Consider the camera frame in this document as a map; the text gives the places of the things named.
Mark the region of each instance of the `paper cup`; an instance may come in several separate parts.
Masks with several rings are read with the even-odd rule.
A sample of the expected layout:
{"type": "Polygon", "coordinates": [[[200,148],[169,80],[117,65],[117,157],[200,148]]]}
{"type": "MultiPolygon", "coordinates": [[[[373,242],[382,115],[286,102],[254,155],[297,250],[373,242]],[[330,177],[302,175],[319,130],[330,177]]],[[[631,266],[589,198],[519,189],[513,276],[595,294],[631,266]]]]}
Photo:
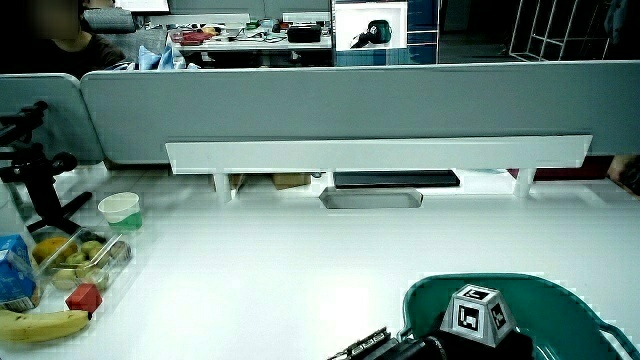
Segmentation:
{"type": "Polygon", "coordinates": [[[135,231],[142,226],[139,201],[140,197],[134,193],[113,194],[100,201],[98,210],[115,231],[135,231]]]}

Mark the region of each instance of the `desk surface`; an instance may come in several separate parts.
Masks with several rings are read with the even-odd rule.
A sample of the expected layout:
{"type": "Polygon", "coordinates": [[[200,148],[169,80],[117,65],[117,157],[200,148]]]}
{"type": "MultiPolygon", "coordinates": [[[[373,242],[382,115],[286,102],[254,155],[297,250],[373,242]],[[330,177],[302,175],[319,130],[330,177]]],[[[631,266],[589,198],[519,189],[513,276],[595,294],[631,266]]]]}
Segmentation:
{"type": "Polygon", "coordinates": [[[105,196],[141,196],[126,291],[110,289],[77,335],[0,343],[0,357],[326,359],[382,326],[399,331],[409,286],[452,272],[566,281],[638,343],[639,201],[608,180],[537,183],[522,200],[503,172],[459,175],[462,190],[436,189],[420,209],[338,211],[315,197],[322,179],[281,192],[252,179],[218,207],[203,176],[76,170],[56,186],[65,199],[94,191],[74,217],[84,225],[103,223],[105,196]]]}
{"type": "Polygon", "coordinates": [[[180,51],[253,51],[253,50],[330,50],[331,37],[323,36],[317,43],[290,43],[284,39],[278,42],[266,42],[256,40],[236,40],[236,41],[207,41],[198,46],[182,46],[174,44],[180,51]]]}

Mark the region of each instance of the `blue carton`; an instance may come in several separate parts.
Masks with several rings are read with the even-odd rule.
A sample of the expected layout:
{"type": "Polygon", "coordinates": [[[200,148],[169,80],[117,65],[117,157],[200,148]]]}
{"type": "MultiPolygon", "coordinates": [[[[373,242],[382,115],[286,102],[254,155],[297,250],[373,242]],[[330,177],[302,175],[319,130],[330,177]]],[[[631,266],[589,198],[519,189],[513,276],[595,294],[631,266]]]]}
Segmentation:
{"type": "Polygon", "coordinates": [[[0,309],[25,311],[36,307],[36,282],[29,250],[20,235],[0,237],[0,309]]]}

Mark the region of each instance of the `black and white cube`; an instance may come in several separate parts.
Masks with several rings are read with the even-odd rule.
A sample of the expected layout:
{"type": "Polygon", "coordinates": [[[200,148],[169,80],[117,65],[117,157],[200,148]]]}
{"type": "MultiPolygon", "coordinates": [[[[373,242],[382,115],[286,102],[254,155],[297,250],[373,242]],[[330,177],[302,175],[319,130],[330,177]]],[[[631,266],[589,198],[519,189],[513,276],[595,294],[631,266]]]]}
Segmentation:
{"type": "Polygon", "coordinates": [[[515,327],[500,291],[467,285],[451,297],[440,330],[496,347],[515,327]]]}

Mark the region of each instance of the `desk leg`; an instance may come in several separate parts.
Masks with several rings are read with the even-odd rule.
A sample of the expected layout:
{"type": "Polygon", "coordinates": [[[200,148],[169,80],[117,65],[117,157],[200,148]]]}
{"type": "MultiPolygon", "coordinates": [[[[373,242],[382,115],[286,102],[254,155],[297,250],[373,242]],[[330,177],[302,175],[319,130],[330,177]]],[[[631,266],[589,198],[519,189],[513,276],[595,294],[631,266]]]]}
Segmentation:
{"type": "Polygon", "coordinates": [[[522,198],[527,197],[535,175],[536,169],[520,169],[518,171],[518,177],[516,178],[516,184],[513,187],[513,195],[522,198]]]}
{"type": "Polygon", "coordinates": [[[231,201],[231,182],[227,174],[214,174],[213,181],[216,186],[216,197],[219,204],[226,204],[231,201]]]}

